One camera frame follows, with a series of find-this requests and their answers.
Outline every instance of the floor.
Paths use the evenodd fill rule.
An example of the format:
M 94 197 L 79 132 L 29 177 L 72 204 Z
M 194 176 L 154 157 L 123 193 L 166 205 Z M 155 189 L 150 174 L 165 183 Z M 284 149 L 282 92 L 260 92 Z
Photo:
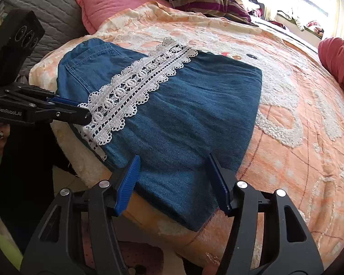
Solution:
M 82 180 L 68 172 L 53 167 L 53 186 L 55 194 L 62 188 L 69 188 L 73 192 L 88 189 Z M 163 275 L 186 275 L 182 259 L 156 235 L 151 235 L 124 216 L 113 218 L 116 235 L 119 241 L 147 243 L 159 247 L 164 254 Z

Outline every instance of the blue denim garment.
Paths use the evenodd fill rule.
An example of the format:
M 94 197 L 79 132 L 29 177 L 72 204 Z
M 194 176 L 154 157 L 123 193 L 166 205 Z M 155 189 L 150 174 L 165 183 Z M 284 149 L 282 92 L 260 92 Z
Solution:
M 91 92 L 146 55 L 101 39 L 68 52 L 58 67 L 58 94 L 86 103 Z M 217 208 L 204 163 L 210 152 L 236 172 L 255 124 L 261 70 L 199 51 L 149 93 L 124 129 L 102 146 L 109 167 L 141 157 L 136 191 L 188 229 L 198 231 Z

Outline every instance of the camera lens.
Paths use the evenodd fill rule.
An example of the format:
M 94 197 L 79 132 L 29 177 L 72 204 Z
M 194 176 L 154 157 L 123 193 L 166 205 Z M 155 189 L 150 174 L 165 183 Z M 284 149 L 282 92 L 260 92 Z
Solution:
M 18 32 L 15 34 L 15 41 L 19 41 L 23 38 L 24 34 L 26 34 L 27 26 L 22 26 Z
M 38 42 L 38 38 L 34 38 L 31 42 L 31 45 L 29 46 L 30 49 L 34 48 Z
M 23 42 L 22 42 L 22 47 L 27 47 L 27 45 L 29 44 L 29 42 L 32 40 L 33 35 L 34 35 L 33 31 L 29 31 L 29 32 L 27 33 L 27 35 L 24 36 Z

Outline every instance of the denim pocket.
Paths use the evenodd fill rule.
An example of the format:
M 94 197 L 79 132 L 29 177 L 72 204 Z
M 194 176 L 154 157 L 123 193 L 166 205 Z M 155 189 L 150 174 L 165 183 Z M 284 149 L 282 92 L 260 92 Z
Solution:
M 134 61 L 122 55 L 114 46 L 106 42 L 92 47 L 65 65 L 68 74 L 87 90 L 88 95 L 110 83 L 114 75 Z

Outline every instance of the white embroidered pattern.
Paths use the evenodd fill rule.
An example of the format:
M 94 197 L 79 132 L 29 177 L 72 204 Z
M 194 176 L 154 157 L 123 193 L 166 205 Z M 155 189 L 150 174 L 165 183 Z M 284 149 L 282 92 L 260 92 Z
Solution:
M 341 170 L 339 176 L 344 180 L 344 164 L 340 164 L 339 168 Z
M 326 134 L 332 141 L 335 141 L 337 138 L 341 138 L 343 134 L 341 132 L 338 119 L 336 118 L 336 112 L 328 103 L 324 94 L 318 90 L 315 90 L 314 93 L 317 97 L 316 106 L 321 113 Z
M 83 127 L 83 132 L 100 146 L 109 143 L 112 131 L 123 129 L 125 117 L 134 116 L 136 106 L 148 101 L 148 92 L 156 91 L 159 83 L 168 81 L 176 69 L 183 68 L 183 63 L 196 55 L 193 47 L 165 38 L 149 57 L 133 62 L 115 75 L 111 83 L 91 93 L 88 103 L 79 105 L 92 114 L 92 122 Z
M 319 146 L 319 144 L 313 144 L 313 148 L 315 149 L 316 153 L 320 153 L 321 147 Z
M 88 146 L 103 160 L 105 161 L 107 159 L 107 154 L 105 151 L 102 150 L 102 148 L 92 139 L 90 139 L 83 131 L 83 126 L 81 125 L 74 125 L 75 128 L 78 130 L 78 133 L 82 137 L 83 140 L 85 140 L 88 143 Z
M 331 189 L 331 188 L 326 187 L 326 186 L 323 189 L 321 189 L 319 187 L 321 182 L 323 182 L 324 185 L 326 185 L 327 183 L 334 183 L 334 189 Z M 304 218 L 306 224 L 309 224 L 309 222 L 311 220 L 311 211 L 313 209 L 312 208 L 312 201 L 313 201 L 314 197 L 319 196 L 320 193 L 322 193 L 322 194 L 329 193 L 328 191 L 336 194 L 336 192 L 338 191 L 338 184 L 336 183 L 336 180 L 333 177 L 319 177 L 317 182 L 312 187 L 311 196 L 310 196 L 308 203 L 307 203 L 307 217 Z M 327 232 L 329 231 L 329 229 L 331 228 L 331 225 L 332 225 L 333 220 L 334 220 L 335 211 L 336 211 L 336 206 L 335 206 L 335 199 L 334 199 L 332 202 L 332 205 L 331 205 L 330 221 L 327 224 L 325 231 L 323 233 L 321 233 L 321 235 L 318 238 L 317 243 L 316 243 L 318 250 L 320 250 L 321 240 L 322 240 L 323 236 L 326 235 Z M 320 210 L 320 214 L 326 214 L 326 213 L 327 213 L 327 210 L 323 210 L 323 209 Z
M 280 141 L 283 145 L 295 148 L 303 141 L 303 126 L 297 114 L 298 92 L 291 80 L 293 70 L 287 63 L 281 66 L 275 60 L 268 58 L 263 53 L 256 51 L 254 54 L 259 61 L 252 60 L 249 64 L 254 65 L 262 71 L 261 105 L 271 105 L 287 109 L 293 117 L 292 127 L 287 129 L 275 125 L 258 110 L 256 125 L 267 135 Z

